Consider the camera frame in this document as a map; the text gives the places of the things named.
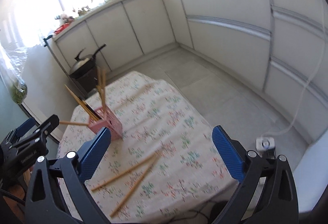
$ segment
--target tile floor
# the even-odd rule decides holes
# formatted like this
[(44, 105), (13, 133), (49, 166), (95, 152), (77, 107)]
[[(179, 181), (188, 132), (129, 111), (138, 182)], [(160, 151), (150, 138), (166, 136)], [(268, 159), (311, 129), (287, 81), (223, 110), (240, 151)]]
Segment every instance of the tile floor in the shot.
[[(221, 125), (246, 150), (267, 131), (287, 127), (287, 121), (248, 87), (199, 56), (177, 48), (146, 61), (112, 79), (136, 70), (175, 87), (213, 126)], [(295, 129), (275, 137), (277, 155), (284, 154), (294, 170), (308, 144)]]

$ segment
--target plastic bag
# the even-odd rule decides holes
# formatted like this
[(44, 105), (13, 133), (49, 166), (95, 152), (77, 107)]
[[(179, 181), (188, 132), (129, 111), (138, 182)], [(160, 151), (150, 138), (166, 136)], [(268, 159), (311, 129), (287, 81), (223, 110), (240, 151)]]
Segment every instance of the plastic bag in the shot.
[(19, 105), (27, 96), (27, 85), (21, 77), (26, 59), (26, 48), (17, 48), (7, 54), (0, 45), (0, 76), (11, 99)]

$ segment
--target pink utensil holder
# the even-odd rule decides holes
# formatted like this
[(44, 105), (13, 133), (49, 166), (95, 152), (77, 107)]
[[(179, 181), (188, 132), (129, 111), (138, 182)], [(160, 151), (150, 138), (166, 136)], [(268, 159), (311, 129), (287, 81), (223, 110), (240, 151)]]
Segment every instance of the pink utensil holder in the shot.
[[(122, 138), (122, 123), (119, 119), (115, 116), (115, 114), (106, 106), (106, 119), (101, 119), (98, 121), (94, 121), (92, 118), (89, 117), (89, 129), (97, 134), (102, 127), (107, 127), (110, 129), (110, 134), (112, 136), (112, 140), (117, 140)], [(96, 108), (95, 111), (100, 117), (104, 116), (103, 108), (99, 107)]]

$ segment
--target metal bolt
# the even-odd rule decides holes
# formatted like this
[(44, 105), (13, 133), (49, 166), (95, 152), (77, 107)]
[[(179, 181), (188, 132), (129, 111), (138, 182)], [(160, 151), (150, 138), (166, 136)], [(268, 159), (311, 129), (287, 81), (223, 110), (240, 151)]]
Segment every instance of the metal bolt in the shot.
[(44, 160), (44, 156), (43, 155), (39, 156), (38, 159), (37, 159), (37, 161), (39, 163), (41, 163), (43, 160)]
[(284, 155), (280, 155), (279, 159), (283, 162), (285, 162), (287, 160), (287, 158)]
[(250, 157), (256, 157), (256, 152), (255, 151), (253, 151), (253, 150), (251, 150), (251, 151), (248, 151), (248, 156), (250, 156)]
[(76, 155), (76, 153), (72, 151), (72, 152), (68, 152), (66, 156), (68, 158), (73, 158), (73, 157), (75, 157), (75, 155)]

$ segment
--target table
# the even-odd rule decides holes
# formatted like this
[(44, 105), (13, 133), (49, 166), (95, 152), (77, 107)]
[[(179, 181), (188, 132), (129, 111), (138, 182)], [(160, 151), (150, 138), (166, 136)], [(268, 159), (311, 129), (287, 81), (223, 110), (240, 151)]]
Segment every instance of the table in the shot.
[[(98, 94), (87, 102), (93, 108), (101, 106)], [(109, 214), (148, 164), (111, 185), (90, 191), (112, 223), (160, 223), (236, 182), (212, 142), (212, 127), (167, 82), (130, 72), (106, 86), (106, 104), (121, 121), (123, 138), (111, 142), (92, 179), (85, 182), (88, 190), (162, 149), (160, 159), (114, 218)], [(87, 122), (88, 118), (77, 106), (71, 121)], [(57, 157), (77, 151), (94, 136), (87, 127), (68, 126)], [(71, 214), (79, 218), (63, 179), (59, 184)]]

